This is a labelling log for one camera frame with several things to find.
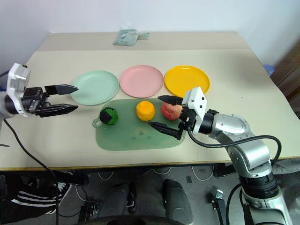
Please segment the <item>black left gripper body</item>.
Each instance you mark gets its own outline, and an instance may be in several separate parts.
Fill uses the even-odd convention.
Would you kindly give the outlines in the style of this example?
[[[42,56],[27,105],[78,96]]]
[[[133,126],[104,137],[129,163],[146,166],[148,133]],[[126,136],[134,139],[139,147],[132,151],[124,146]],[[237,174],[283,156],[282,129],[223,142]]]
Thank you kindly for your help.
[[[21,97],[24,110],[34,115],[53,115],[50,111],[50,103],[47,99],[51,95],[52,86],[45,86],[45,91],[41,87],[25,88]]]

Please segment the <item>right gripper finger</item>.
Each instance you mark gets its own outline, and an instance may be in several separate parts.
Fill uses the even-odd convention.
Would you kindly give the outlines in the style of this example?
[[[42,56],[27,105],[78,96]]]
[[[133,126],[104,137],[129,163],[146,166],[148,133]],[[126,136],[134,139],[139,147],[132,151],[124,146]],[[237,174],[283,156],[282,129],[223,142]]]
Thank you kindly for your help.
[[[170,96],[170,95],[158,96],[158,99],[171,105],[181,105],[183,101],[183,98],[181,97]]]
[[[168,127],[164,123],[147,121],[147,124],[162,134],[172,136],[172,137],[176,138],[177,140],[181,139],[181,132],[179,130]]]

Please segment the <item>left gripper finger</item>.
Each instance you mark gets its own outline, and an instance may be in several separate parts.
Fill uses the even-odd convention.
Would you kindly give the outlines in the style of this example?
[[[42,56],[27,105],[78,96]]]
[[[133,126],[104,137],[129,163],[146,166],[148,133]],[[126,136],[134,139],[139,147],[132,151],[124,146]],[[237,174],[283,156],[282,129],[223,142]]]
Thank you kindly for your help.
[[[48,95],[66,95],[77,90],[79,90],[77,87],[68,84],[45,86],[45,91]]]
[[[77,105],[51,105],[38,110],[41,118],[68,114],[78,108]]]

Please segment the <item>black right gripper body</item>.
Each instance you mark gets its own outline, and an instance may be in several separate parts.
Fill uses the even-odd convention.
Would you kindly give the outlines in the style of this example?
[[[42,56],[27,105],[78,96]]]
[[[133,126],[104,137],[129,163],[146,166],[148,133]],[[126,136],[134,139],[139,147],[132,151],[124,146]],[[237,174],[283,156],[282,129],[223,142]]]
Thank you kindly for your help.
[[[180,140],[183,131],[187,131],[189,135],[192,134],[192,130],[196,123],[196,111],[194,109],[189,109],[183,107],[180,113],[180,122],[177,130],[177,139]]]

